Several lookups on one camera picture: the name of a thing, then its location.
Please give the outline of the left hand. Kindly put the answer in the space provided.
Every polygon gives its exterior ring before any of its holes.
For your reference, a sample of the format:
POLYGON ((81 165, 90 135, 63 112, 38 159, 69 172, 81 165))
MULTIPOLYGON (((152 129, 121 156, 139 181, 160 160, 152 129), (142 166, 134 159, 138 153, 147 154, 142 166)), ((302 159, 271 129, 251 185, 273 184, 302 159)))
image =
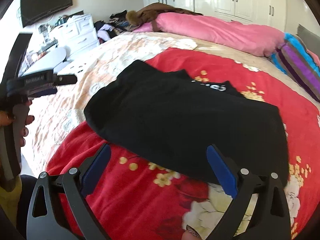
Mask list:
POLYGON ((9 109, 9 101, 4 97, 1 98, 1 127, 4 128, 5 144, 7 152, 15 150, 15 146, 25 146, 25 137, 29 134, 27 128, 35 120, 35 116, 27 115, 23 121, 23 125, 19 124, 21 118, 16 118, 16 115, 9 109))

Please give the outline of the right hand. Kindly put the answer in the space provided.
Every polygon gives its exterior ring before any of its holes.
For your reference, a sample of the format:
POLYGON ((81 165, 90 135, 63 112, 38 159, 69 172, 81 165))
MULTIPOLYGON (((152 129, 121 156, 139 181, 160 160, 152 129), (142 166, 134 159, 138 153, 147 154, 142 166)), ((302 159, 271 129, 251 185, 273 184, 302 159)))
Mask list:
POLYGON ((186 225, 186 230, 183 233, 181 240, 202 240, 202 237, 195 229, 186 225))

